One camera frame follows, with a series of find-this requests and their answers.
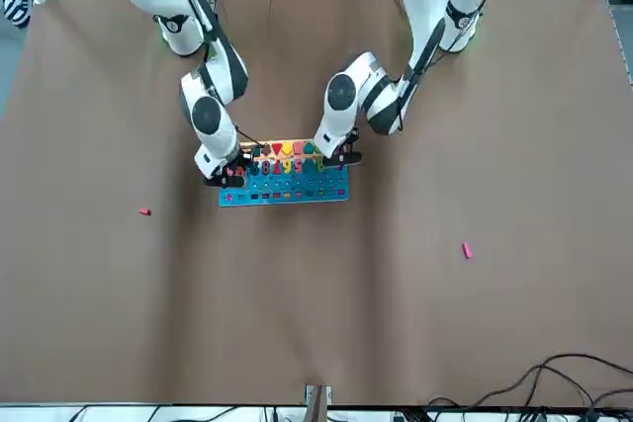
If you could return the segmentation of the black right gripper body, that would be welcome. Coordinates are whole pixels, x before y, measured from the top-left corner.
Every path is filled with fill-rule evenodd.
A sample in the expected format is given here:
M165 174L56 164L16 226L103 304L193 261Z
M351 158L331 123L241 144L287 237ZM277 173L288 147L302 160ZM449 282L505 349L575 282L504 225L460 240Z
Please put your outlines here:
M238 189L245 186L246 161L237 157L225 165L218 173L214 172L210 179L205 180L205 185L211 188Z

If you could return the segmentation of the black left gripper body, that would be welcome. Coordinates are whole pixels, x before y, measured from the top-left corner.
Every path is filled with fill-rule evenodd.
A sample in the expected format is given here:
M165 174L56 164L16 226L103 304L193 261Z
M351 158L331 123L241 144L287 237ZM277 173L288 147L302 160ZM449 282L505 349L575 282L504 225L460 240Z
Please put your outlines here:
M323 166L325 168L345 167L356 165L363 159L363 154L356 151L351 143L343 144L338 147L330 157L323 158Z

